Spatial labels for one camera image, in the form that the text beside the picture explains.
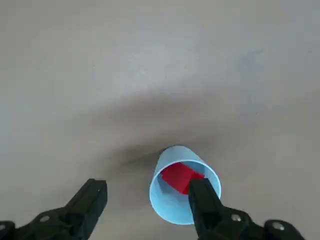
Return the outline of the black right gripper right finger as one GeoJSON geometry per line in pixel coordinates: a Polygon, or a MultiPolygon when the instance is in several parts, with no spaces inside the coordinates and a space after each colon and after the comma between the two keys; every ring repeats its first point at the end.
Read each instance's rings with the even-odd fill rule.
{"type": "Polygon", "coordinates": [[[224,206],[207,178],[192,180],[188,200],[199,240],[303,240],[289,222],[269,219],[263,226],[248,213],[224,206]]]}

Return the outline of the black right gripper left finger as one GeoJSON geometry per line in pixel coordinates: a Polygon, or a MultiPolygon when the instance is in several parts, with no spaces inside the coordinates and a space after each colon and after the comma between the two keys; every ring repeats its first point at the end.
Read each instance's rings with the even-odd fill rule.
{"type": "Polygon", "coordinates": [[[105,180],[90,178],[63,207],[38,214],[16,227],[13,221],[0,222],[2,240],[87,240],[108,201],[105,180]]]}

